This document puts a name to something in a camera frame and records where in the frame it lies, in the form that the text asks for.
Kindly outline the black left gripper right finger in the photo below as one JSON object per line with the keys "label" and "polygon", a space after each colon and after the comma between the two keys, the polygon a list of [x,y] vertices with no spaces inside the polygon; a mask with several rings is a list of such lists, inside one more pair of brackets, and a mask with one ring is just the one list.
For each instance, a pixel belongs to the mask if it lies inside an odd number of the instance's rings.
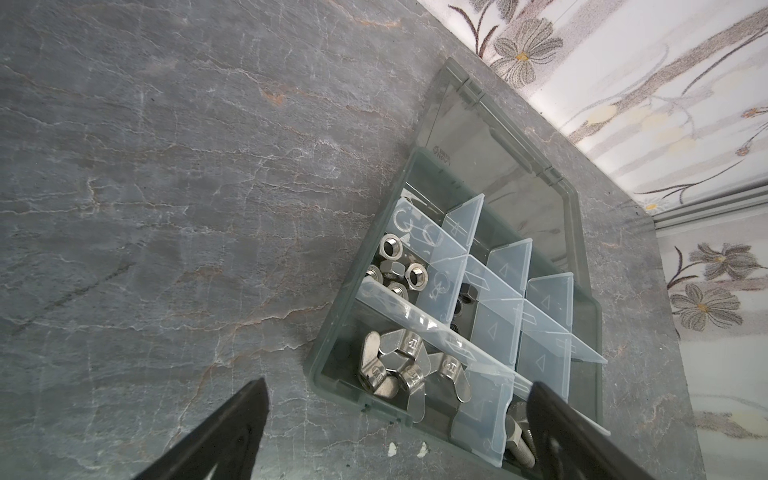
{"label": "black left gripper right finger", "polygon": [[532,385],[527,418],[545,479],[652,479],[542,382]]}

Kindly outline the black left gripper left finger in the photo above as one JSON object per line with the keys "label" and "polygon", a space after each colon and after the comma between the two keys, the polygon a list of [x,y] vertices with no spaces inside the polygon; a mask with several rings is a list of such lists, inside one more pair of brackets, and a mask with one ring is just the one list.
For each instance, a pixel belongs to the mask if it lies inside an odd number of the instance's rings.
{"label": "black left gripper left finger", "polygon": [[267,417],[263,378],[247,383],[139,479],[249,479]]}

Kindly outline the steel hex bolt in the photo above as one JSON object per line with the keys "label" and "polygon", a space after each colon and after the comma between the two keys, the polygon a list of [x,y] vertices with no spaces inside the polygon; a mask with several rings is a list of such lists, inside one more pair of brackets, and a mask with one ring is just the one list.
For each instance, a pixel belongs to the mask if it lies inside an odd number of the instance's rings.
{"label": "steel hex bolt", "polygon": [[529,436],[530,425],[527,417],[527,402],[520,399],[514,399],[508,409],[508,414],[520,426],[522,434]]}
{"label": "steel hex bolt", "polygon": [[512,415],[507,414],[505,429],[507,434],[506,448],[520,465],[532,469],[536,464],[536,457],[526,440],[530,435],[528,423],[526,421],[518,422]]}

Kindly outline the steel wing nut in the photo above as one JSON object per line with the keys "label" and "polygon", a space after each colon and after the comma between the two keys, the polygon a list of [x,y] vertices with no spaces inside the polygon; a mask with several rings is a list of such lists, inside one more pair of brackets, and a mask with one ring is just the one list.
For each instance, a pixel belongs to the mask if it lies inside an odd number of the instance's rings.
{"label": "steel wing nut", "polygon": [[429,354],[428,358],[429,374],[437,373],[448,379],[453,384],[457,400],[460,403],[468,403],[472,398],[472,391],[463,364],[456,357],[443,352]]}
{"label": "steel wing nut", "polygon": [[410,364],[418,366],[424,376],[431,371],[423,339],[410,330],[399,329],[381,334],[378,351],[378,359],[388,372],[402,372]]}
{"label": "steel wing nut", "polygon": [[425,375],[419,365],[410,362],[396,372],[401,387],[407,392],[407,413],[414,423],[424,419],[426,411]]}
{"label": "steel wing nut", "polygon": [[392,399],[398,393],[399,383],[379,359],[379,347],[380,334],[369,332],[363,341],[358,377],[367,392],[380,398]]}

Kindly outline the black hex nut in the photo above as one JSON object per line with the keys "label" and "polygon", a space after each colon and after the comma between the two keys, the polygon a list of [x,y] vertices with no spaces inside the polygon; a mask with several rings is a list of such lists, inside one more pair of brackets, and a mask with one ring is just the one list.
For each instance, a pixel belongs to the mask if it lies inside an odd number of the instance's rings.
{"label": "black hex nut", "polygon": [[462,283],[459,290],[459,300],[463,304],[474,304],[478,301],[478,288],[471,283]]}

